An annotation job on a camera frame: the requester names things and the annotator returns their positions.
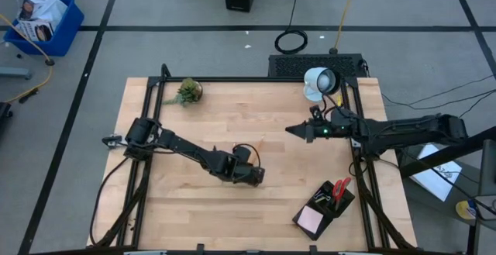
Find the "yellow cable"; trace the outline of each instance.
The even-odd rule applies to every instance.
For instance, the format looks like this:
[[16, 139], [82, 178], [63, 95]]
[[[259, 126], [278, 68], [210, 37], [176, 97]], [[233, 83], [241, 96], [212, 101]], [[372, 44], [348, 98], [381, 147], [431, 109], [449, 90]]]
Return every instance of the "yellow cable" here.
[[[38, 47], [38, 45], [36, 45], [35, 43], [33, 43], [33, 41], [31, 41], [30, 39], [28, 39], [28, 37], [26, 37], [23, 33], [21, 33], [13, 24], [10, 23], [10, 21], [4, 17], [2, 14], [0, 14], [0, 19], [3, 19], [5, 22], [7, 22], [7, 24], [12, 27], [22, 38], [24, 38], [26, 41], [28, 41], [31, 45], [33, 45], [33, 47], [35, 47], [39, 52], [41, 52], [42, 55], [45, 56], [45, 59], [50, 61], [50, 58], [48, 57], [48, 55], [43, 51], [41, 50], [40, 47]], [[42, 86], [44, 86], [45, 84], [48, 83], [48, 81], [52, 78], [52, 74], [53, 74], [53, 66], [49, 65], [48, 66], [49, 68], [49, 71], [48, 71], [48, 77], [46, 77], [45, 81], [42, 81], [40, 84], [30, 88], [29, 90], [27, 91], [24, 91], [23, 93], [15, 96], [14, 98], [11, 98], [7, 101], [5, 101], [6, 103], [10, 103], [10, 102], [14, 102], [15, 100], [25, 96], [25, 95], [28, 95], [33, 89], [37, 89], [37, 88], [41, 88]]]
[[339, 38], [341, 37], [341, 29], [344, 24], [344, 18], [346, 17], [346, 12], [348, 12], [348, 7], [350, 7], [351, 0], [346, 1], [346, 6], [343, 11], [343, 16], [341, 17], [341, 23], [339, 24], [338, 36], [336, 37], [336, 42], [334, 43], [334, 48], [338, 48]]

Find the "wooden tabletop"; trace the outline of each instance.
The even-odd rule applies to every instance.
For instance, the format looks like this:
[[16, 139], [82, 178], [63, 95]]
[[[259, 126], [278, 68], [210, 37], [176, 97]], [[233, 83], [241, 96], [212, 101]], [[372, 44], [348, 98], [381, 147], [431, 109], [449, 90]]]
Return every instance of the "wooden tabletop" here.
[[[234, 143], [257, 145], [266, 174], [257, 188], [222, 183], [195, 162], [180, 155], [157, 155], [146, 200], [139, 248], [194, 250], [308, 250], [367, 249], [355, 198], [318, 241], [311, 241], [291, 221], [322, 182], [349, 176], [352, 161], [345, 139], [304, 140], [284, 131], [310, 116], [311, 102], [299, 83], [202, 83], [202, 100], [186, 108], [163, 105], [160, 122], [178, 136], [211, 150], [231, 151]], [[173, 98], [180, 83], [167, 83], [164, 99]], [[377, 79], [359, 79], [360, 97], [367, 118], [385, 120]], [[129, 78], [115, 132], [125, 135], [140, 116], [146, 78]], [[110, 151], [105, 175], [123, 159], [123, 149]], [[394, 153], [382, 156], [396, 163]], [[95, 238], [100, 239], [122, 210], [130, 162], [119, 169], [105, 186], [95, 220]], [[386, 215], [407, 241], [416, 244], [412, 221], [397, 168], [376, 163], [382, 205]], [[358, 197], [356, 182], [348, 189]], [[381, 245], [377, 220], [370, 210], [377, 246]], [[134, 226], [129, 220], [126, 242]]]

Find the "succulent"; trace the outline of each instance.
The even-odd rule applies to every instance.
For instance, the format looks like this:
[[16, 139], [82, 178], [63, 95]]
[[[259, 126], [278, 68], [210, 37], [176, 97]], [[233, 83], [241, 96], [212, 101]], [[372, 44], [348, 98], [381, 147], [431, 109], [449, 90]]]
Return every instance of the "succulent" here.
[[174, 99], [166, 100], [162, 102], [164, 105], [169, 104], [181, 104], [186, 106], [188, 103], [195, 103], [202, 97], [203, 88], [192, 78], [185, 78], [181, 84], [181, 87], [177, 90], [177, 95]]

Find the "blue bin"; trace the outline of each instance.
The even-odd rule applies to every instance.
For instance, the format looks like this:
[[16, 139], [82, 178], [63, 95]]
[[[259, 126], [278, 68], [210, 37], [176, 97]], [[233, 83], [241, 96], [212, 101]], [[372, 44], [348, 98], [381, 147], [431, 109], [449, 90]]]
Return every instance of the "blue bin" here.
[[[72, 41], [78, 33], [79, 26], [83, 23], [84, 15], [81, 10], [76, 6], [74, 0], [61, 0], [67, 5], [62, 20], [60, 21], [52, 39], [46, 42], [34, 42], [40, 47], [47, 55], [55, 57], [63, 57], [71, 47]], [[14, 29], [9, 28], [7, 33], [3, 36], [6, 42], [14, 44], [21, 51], [27, 54], [41, 54], [33, 45], [24, 40]]]

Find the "sticky note pad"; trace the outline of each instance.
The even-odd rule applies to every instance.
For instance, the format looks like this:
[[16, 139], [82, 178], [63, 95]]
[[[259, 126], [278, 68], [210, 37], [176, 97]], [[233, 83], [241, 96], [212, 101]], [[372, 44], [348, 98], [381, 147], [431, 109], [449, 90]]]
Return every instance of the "sticky note pad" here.
[[317, 228], [319, 227], [320, 222], [322, 221], [322, 213], [317, 212], [313, 208], [308, 207], [307, 205], [303, 207], [301, 210], [300, 218], [298, 219], [298, 224], [307, 229], [312, 233], [317, 232]]

